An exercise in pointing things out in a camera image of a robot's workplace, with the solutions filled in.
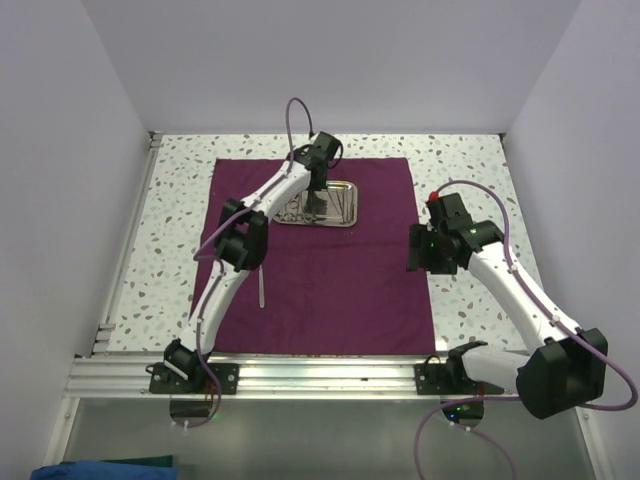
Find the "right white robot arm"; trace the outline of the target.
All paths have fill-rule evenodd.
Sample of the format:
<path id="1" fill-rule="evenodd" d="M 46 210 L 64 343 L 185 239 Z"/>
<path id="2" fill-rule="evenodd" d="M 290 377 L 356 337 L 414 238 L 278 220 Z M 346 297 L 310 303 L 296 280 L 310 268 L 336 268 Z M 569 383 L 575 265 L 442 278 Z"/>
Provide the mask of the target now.
<path id="1" fill-rule="evenodd" d="M 409 229 L 410 271 L 455 275 L 464 269 L 498 302 L 526 351 L 513 353 L 473 341 L 448 351 L 443 363 L 418 369 L 424 386 L 464 393 L 482 383 L 518 395 L 536 418 L 546 419 L 600 398 L 608 342 L 555 306 L 513 257 L 509 226 L 476 222 L 457 193 L 430 194 L 428 224 Z"/>

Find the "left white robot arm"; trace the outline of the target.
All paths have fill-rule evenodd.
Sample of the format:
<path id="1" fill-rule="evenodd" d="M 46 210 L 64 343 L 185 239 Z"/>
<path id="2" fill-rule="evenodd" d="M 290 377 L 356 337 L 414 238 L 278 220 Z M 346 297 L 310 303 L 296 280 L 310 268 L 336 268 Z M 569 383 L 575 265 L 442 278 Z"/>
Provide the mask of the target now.
<path id="1" fill-rule="evenodd" d="M 213 262 L 209 279 L 186 327 L 164 351 L 163 367 L 185 392 L 197 392 L 205 381 L 214 379 L 206 355 L 215 346 L 222 320 L 239 288 L 266 258 L 269 224 L 297 195 L 324 189 L 328 171 L 342 153 L 342 143 L 336 137 L 320 132 L 309 144 L 293 149 L 253 193 L 224 203 L 218 227 L 194 256 L 197 261 Z"/>

